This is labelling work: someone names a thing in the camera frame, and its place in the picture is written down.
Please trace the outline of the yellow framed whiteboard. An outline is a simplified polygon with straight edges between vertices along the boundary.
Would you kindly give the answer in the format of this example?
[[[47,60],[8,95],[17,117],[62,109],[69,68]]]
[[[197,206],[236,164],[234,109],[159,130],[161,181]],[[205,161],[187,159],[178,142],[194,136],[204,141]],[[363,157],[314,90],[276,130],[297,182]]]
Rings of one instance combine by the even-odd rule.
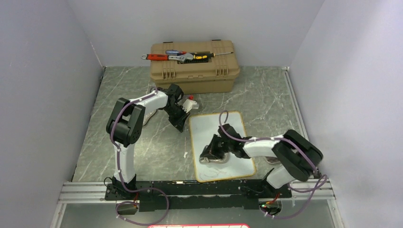
[[[196,180],[210,182],[253,176],[256,173],[254,161],[237,158],[232,153],[227,154],[228,159],[225,163],[200,163],[202,150],[211,142],[213,135],[218,134],[219,126],[218,113],[195,115],[189,119]]]

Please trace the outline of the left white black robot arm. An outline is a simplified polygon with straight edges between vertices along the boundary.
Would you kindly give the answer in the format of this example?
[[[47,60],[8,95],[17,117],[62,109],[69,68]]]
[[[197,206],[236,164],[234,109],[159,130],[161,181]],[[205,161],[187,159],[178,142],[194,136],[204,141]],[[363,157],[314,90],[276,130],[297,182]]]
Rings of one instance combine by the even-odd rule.
[[[150,93],[135,99],[119,98],[106,125],[106,132],[115,150],[115,172],[112,183],[118,194],[129,200],[136,195],[134,146],[141,136],[144,117],[156,110],[168,114],[170,124],[182,132],[190,112],[178,102],[182,89],[171,84],[167,89],[154,88]]]

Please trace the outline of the grey mesh scrubbing pad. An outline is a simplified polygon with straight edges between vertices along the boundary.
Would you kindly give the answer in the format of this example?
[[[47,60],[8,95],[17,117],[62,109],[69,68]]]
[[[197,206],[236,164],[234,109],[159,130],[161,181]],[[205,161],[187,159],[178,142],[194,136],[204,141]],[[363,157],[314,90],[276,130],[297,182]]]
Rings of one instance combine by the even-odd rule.
[[[229,154],[224,154],[222,158],[212,157],[212,156],[201,156],[199,158],[200,164],[208,164],[208,163],[216,163],[216,164],[224,164],[227,163],[230,159]]]

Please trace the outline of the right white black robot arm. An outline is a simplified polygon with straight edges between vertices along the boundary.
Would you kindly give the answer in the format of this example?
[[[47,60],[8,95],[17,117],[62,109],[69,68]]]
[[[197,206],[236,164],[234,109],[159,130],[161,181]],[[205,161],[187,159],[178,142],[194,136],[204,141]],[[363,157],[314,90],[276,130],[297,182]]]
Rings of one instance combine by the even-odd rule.
[[[274,137],[241,137],[230,125],[219,126],[210,144],[199,156],[201,163],[223,163],[229,155],[240,159],[275,158],[281,166],[269,171],[262,183],[262,192],[274,197],[280,188],[294,181],[307,181],[317,171],[322,152],[295,130]]]

